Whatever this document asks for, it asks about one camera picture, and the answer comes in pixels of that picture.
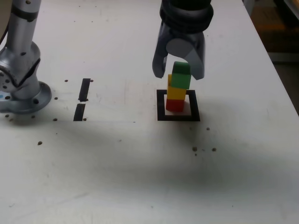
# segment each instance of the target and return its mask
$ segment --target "black line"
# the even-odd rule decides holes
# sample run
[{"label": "black line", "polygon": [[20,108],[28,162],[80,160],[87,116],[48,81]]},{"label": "black line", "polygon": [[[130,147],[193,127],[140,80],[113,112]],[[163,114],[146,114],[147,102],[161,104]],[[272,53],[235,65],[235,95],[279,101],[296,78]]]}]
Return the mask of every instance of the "black line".
[{"label": "black line", "polygon": [[16,16],[20,17],[21,19],[25,19],[25,20],[29,20],[29,21],[35,20],[37,18],[37,16],[38,16],[38,12],[36,12],[36,13],[28,13],[28,12],[20,10],[14,4],[11,7],[11,13],[13,13]]},{"label": "black line", "polygon": [[157,90],[157,115],[158,121],[200,121],[196,94],[194,90],[187,90],[186,95],[189,95],[191,116],[188,115],[165,115],[164,95],[167,90]]},{"label": "black line", "polygon": [[196,121],[200,121],[195,91],[187,90],[186,94],[189,95],[191,115],[192,115],[193,119]]},{"label": "black line", "polygon": [[79,99],[78,99],[78,100],[80,100],[80,102],[88,101],[87,95],[88,95],[88,90],[89,90],[89,84],[90,84],[90,78],[84,78],[82,80],[81,90],[80,90]]},{"label": "black line", "polygon": [[84,110],[85,104],[77,104],[74,121],[83,121]]},{"label": "black line", "polygon": [[167,90],[157,90],[157,112],[158,120],[164,120],[165,117],[165,101],[164,95],[167,94]]}]

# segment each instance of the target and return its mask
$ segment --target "toy block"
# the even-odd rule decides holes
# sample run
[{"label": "toy block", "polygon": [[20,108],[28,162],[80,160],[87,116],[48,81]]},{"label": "toy block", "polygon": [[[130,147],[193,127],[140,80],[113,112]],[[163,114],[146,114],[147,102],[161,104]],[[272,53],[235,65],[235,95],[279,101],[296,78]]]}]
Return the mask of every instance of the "toy block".
[{"label": "toy block", "polygon": [[173,73],[171,76],[171,87],[188,90],[190,88],[191,75]]},{"label": "toy block", "polygon": [[167,99],[185,100],[186,90],[171,87],[171,75],[168,75]]},{"label": "toy block", "polygon": [[167,99],[166,110],[171,112],[183,112],[184,104],[185,104],[184,100]]},{"label": "toy block", "polygon": [[186,62],[175,62],[172,73],[191,75],[190,65]]}]

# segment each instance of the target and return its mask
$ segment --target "table surface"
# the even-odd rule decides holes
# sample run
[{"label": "table surface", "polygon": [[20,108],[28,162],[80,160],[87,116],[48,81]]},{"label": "table surface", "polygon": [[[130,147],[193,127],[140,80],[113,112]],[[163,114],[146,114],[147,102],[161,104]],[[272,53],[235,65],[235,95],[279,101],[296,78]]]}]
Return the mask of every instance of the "table surface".
[{"label": "table surface", "polygon": [[299,118],[242,1],[212,1],[201,122],[157,121],[160,2],[43,0],[38,77],[58,100],[0,118],[1,223],[298,223]]}]

